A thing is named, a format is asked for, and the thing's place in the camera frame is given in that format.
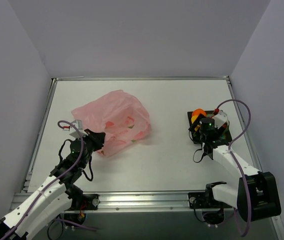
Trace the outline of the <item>orange fake fruit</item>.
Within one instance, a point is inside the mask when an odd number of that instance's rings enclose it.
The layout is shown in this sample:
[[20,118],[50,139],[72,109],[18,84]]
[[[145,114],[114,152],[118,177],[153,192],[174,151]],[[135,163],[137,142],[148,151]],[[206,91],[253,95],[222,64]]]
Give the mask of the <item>orange fake fruit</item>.
[[196,110],[194,110],[193,112],[192,112],[192,117],[194,117],[194,116],[196,116],[196,117],[198,117],[199,115],[203,115],[203,116],[206,116],[206,112],[203,110],[203,109],[201,109],[201,108],[198,108],[198,109],[196,109]]

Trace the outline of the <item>pink plastic bag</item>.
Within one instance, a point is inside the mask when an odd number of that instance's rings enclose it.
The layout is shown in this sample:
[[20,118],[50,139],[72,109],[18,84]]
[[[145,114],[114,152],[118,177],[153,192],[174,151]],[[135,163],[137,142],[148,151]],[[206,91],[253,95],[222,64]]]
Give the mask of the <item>pink plastic bag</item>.
[[84,129],[104,132],[105,143],[98,154],[110,157],[151,132],[150,115],[143,104],[123,90],[108,94],[71,111]]

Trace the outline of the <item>yellow fake fruit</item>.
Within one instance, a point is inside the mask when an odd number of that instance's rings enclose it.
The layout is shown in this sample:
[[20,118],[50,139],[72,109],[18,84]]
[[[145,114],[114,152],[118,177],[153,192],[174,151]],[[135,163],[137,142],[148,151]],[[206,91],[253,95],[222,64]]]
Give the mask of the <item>yellow fake fruit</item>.
[[199,118],[199,115],[193,115],[193,116],[191,117],[191,123],[194,124],[195,122],[197,122],[197,121],[198,121],[198,118]]

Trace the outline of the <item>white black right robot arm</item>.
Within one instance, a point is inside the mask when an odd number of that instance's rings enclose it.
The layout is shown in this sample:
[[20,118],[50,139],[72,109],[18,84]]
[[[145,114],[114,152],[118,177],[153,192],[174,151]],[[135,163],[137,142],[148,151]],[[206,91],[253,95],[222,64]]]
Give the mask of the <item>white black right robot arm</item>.
[[195,209],[235,208],[245,221],[257,221],[281,214],[275,177],[250,165],[230,146],[232,136],[227,115],[197,109],[187,113],[190,139],[199,145],[196,153],[220,164],[233,183],[208,183],[200,193],[189,193]]

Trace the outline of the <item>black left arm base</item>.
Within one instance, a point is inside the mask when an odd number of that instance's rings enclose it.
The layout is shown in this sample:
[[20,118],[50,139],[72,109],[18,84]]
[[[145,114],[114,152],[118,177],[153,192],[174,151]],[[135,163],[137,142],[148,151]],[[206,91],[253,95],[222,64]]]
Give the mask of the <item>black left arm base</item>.
[[100,203],[99,195],[95,193],[85,193],[77,201],[77,208],[81,211],[95,211]]

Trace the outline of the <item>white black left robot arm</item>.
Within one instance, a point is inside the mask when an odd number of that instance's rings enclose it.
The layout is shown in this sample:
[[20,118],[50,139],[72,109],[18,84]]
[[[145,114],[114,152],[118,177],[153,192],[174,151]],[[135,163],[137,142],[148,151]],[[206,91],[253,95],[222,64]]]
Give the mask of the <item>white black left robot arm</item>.
[[90,168],[92,153],[104,146],[104,132],[89,129],[70,141],[67,157],[59,163],[41,186],[13,211],[0,218],[0,240],[30,240],[58,214],[67,210],[96,210],[95,194],[84,194],[75,182]]

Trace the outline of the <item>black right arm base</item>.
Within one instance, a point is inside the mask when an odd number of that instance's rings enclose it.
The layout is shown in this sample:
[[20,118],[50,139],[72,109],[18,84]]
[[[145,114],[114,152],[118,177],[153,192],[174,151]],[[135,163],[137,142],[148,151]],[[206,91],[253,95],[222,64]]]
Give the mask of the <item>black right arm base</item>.
[[193,191],[188,193],[189,207],[191,209],[231,209],[226,203],[216,201],[208,196],[205,191]]

